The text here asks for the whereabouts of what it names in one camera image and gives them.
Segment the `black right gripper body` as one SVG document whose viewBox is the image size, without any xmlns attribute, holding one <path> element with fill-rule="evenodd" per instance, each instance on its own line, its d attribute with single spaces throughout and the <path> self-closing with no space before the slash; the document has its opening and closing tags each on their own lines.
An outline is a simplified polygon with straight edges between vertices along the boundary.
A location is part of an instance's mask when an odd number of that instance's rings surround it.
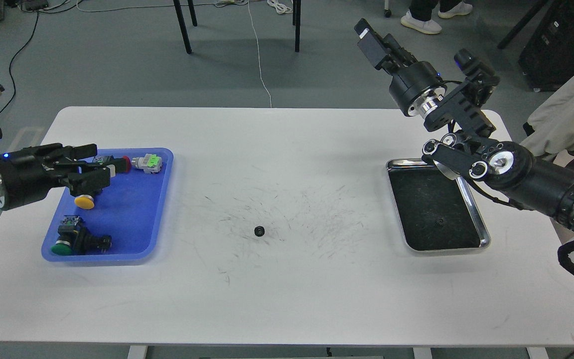
<svg viewBox="0 0 574 359">
<path fill-rule="evenodd" d="M 389 93 L 407 117 L 417 116 L 417 98 L 427 91 L 444 95 L 446 85 L 439 73 L 427 61 L 418 61 L 392 73 Z"/>
</svg>

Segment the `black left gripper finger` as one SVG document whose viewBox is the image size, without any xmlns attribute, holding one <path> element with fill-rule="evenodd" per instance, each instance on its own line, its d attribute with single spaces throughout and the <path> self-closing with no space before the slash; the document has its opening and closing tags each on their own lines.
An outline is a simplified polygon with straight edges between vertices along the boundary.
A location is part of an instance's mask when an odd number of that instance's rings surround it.
<svg viewBox="0 0 574 359">
<path fill-rule="evenodd" d="M 10 153 L 10 161 L 39 161 L 42 164 L 53 164 L 57 161 L 79 161 L 95 157 L 98 153 L 96 144 L 82 146 L 64 146 L 61 143 L 30 146 Z"/>
<path fill-rule="evenodd" d="M 94 196 L 105 187 L 110 185 L 110 178 L 112 171 L 107 167 L 91 168 L 87 172 L 78 172 L 81 167 L 65 166 L 64 170 L 68 170 L 65 177 L 65 186 L 68 187 L 70 195 L 91 195 Z"/>
</svg>

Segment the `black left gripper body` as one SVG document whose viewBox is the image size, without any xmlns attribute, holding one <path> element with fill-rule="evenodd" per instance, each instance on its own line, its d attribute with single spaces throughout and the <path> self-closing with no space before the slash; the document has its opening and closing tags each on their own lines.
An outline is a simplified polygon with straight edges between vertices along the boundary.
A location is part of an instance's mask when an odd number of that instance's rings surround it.
<svg viewBox="0 0 574 359">
<path fill-rule="evenodd" d="M 56 163 L 10 161 L 10 152 L 0 154 L 0 209 L 15 209 L 46 198 L 53 188 L 66 187 L 68 170 Z"/>
</svg>

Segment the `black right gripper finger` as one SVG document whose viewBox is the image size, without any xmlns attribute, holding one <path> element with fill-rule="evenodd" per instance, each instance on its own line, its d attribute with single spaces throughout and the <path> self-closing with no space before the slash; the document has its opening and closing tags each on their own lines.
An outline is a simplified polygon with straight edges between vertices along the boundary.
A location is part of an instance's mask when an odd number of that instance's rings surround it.
<svg viewBox="0 0 574 359">
<path fill-rule="evenodd" d="M 381 67 L 385 56 L 387 55 L 386 48 L 382 40 L 384 37 L 376 33 L 366 19 L 361 18 L 354 26 L 354 30 L 360 38 L 357 46 L 360 48 L 372 67 L 376 70 L 384 70 L 387 73 L 394 73 L 400 69 Z"/>
<path fill-rule="evenodd" d="M 403 68 L 417 63 L 416 57 L 402 47 L 391 34 L 387 34 L 382 40 L 387 53 L 382 68 Z"/>
</svg>

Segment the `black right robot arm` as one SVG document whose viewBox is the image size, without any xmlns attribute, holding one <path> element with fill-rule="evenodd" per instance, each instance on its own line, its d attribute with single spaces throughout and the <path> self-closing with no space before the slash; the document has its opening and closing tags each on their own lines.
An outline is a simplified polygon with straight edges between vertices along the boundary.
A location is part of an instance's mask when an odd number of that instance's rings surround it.
<svg viewBox="0 0 574 359">
<path fill-rule="evenodd" d="M 446 82 L 432 64 L 419 61 L 391 35 L 382 37 L 364 18 L 354 27 L 358 47 L 376 70 L 390 75 L 389 92 L 405 116 L 421 116 L 433 132 L 444 126 L 440 140 L 424 143 L 422 159 L 437 165 L 445 177 L 463 178 L 503 193 L 495 203 L 535 210 L 574 232 L 574 171 L 536 158 L 524 146 L 491 138 L 496 129 L 481 111 L 499 84 L 491 66 L 466 48 L 454 55 L 465 79 L 447 93 Z M 574 240 L 558 248 L 558 261 L 574 275 Z"/>
</svg>

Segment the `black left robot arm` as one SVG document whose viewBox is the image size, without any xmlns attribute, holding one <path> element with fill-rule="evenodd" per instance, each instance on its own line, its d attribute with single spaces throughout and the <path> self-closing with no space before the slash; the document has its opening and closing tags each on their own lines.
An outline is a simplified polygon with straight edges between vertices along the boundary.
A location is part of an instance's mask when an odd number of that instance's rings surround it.
<svg viewBox="0 0 574 359">
<path fill-rule="evenodd" d="M 53 143 L 0 153 L 0 210 L 38 202 L 59 187 L 67 188 L 76 200 L 93 200 L 116 174 L 130 167 L 128 159 L 100 156 L 95 144 Z"/>
</svg>

